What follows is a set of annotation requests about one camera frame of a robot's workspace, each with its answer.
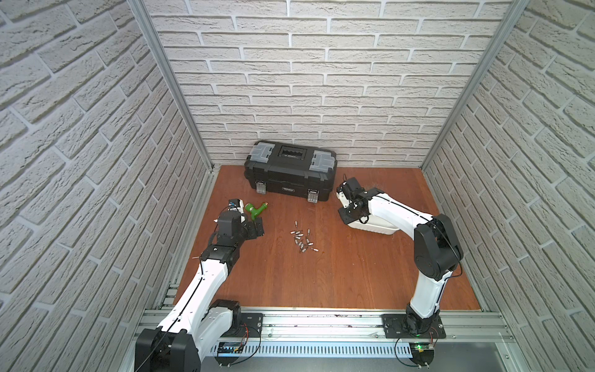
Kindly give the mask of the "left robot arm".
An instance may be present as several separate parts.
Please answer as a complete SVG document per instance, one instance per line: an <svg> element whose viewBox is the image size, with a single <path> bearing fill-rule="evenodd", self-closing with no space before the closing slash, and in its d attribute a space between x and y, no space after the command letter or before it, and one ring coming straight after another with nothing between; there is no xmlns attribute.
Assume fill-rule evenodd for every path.
<svg viewBox="0 0 595 372"><path fill-rule="evenodd" d="M263 235L262 218L233 208L221 212L190 285L167 316L137 338L135 371L200 371L218 339L241 328L240 304L214 297L239 260L241 246Z"/></svg>

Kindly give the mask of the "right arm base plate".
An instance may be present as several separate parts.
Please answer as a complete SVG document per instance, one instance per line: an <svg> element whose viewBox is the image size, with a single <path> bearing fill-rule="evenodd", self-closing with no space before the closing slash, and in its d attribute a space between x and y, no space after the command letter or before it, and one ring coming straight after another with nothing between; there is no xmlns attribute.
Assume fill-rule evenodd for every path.
<svg viewBox="0 0 595 372"><path fill-rule="evenodd" d="M445 339L446 331L439 315L420 319L412 314L382 314L381 321L387 339Z"/></svg>

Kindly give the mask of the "white plastic storage box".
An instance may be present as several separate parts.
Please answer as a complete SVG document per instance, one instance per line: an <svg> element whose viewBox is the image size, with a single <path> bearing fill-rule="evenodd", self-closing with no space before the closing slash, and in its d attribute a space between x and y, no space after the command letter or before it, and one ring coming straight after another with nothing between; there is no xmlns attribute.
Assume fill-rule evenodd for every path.
<svg viewBox="0 0 595 372"><path fill-rule="evenodd" d="M398 227L392 225L388 221L374 215L370 215L368 217L367 223L361 223L359 220L356 220L350 223L349 227L384 235L393 235L400 230Z"/></svg>

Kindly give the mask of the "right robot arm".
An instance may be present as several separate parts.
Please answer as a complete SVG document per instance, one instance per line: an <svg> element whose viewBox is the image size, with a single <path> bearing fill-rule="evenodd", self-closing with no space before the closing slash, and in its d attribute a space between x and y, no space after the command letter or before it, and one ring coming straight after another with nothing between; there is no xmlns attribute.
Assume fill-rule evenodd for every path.
<svg viewBox="0 0 595 372"><path fill-rule="evenodd" d="M401 231L412 239L418 280L406 307L404 328L414 335L426 333L439 316L448 280L463 260L452 220L418 211L378 188L367 190L356 178L343 181L336 195L342 203L339 216L347 226L385 235Z"/></svg>

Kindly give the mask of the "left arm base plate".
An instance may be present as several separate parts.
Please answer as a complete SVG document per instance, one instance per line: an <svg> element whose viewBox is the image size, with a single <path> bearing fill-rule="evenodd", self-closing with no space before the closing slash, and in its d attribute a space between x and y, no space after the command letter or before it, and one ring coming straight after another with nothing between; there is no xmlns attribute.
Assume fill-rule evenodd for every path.
<svg viewBox="0 0 595 372"><path fill-rule="evenodd" d="M234 325L230 330L222 334L222 338L241 338L249 333L249 337L257 337L254 333L256 329L259 333L262 331L264 314L261 312L242 313L237 325Z"/></svg>

